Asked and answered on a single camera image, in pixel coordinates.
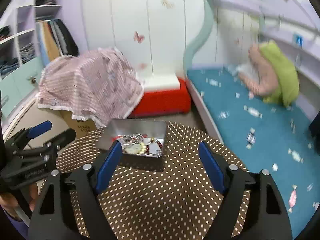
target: cardboard box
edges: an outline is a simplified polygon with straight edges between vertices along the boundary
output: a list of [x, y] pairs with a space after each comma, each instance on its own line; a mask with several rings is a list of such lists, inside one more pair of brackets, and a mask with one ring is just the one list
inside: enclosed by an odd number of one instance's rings
[[97, 128], [94, 121], [91, 119], [87, 121], [79, 121], [71, 119], [72, 113], [69, 111], [61, 110], [60, 113], [67, 125], [76, 131], [77, 139]]

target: jewelry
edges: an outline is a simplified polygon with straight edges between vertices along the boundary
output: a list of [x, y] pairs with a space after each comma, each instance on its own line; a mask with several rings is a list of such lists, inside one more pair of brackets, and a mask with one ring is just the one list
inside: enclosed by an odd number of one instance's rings
[[[113, 141], [118, 140], [121, 143], [122, 152], [131, 155], [142, 156], [161, 156], [162, 144], [155, 138], [151, 138], [147, 145], [144, 144], [144, 139], [147, 138], [146, 134], [135, 133], [132, 135], [118, 135], [113, 138]], [[157, 143], [159, 149], [155, 153], [149, 152], [149, 146], [152, 143]]]

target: blue bedsheet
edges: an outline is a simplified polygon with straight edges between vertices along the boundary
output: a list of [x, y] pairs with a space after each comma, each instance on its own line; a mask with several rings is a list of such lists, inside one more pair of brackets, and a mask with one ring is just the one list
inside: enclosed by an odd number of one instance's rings
[[[315, 213], [314, 204], [320, 202], [320, 155], [313, 149], [308, 131], [310, 120], [295, 105], [288, 110], [265, 104], [257, 97], [249, 100], [247, 88], [226, 68], [189, 70], [188, 78], [199, 93], [203, 92], [204, 103], [226, 146], [250, 171], [268, 169], [271, 172], [287, 210], [292, 186], [297, 185], [296, 204], [292, 213], [289, 212], [292, 234], [296, 237]], [[262, 118], [245, 111], [245, 105], [258, 110]], [[291, 128], [292, 119], [295, 133]], [[256, 142], [247, 149], [250, 128], [255, 129]], [[294, 160], [289, 149], [298, 152], [302, 162]], [[275, 163], [277, 171], [272, 169]]]

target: brown polka dot table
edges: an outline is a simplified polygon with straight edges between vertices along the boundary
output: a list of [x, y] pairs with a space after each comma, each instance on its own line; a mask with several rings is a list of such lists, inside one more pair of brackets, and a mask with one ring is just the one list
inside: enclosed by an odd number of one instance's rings
[[[201, 130], [167, 123], [163, 172], [118, 166], [106, 191], [98, 196], [101, 208], [118, 239], [203, 239], [223, 196], [215, 191], [198, 156], [198, 144], [206, 141], [229, 164], [244, 164], [226, 146]], [[100, 150], [95, 147], [103, 130], [78, 139], [57, 159], [61, 172], [92, 163]], [[79, 232], [89, 236], [76, 192], [71, 193]], [[249, 202], [244, 192], [233, 235], [241, 232]]]

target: drawer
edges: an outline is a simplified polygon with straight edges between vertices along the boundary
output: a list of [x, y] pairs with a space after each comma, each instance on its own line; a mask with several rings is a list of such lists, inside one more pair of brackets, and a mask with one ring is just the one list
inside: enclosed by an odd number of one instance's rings
[[22, 97], [17, 89], [13, 79], [13, 74], [9, 74], [0, 81], [1, 103], [2, 103], [2, 120], [5, 120], [16, 105], [21, 101]]
[[11, 75], [22, 98], [25, 98], [33, 89], [38, 87], [42, 69], [42, 61], [39, 57], [36, 57], [12, 72]]

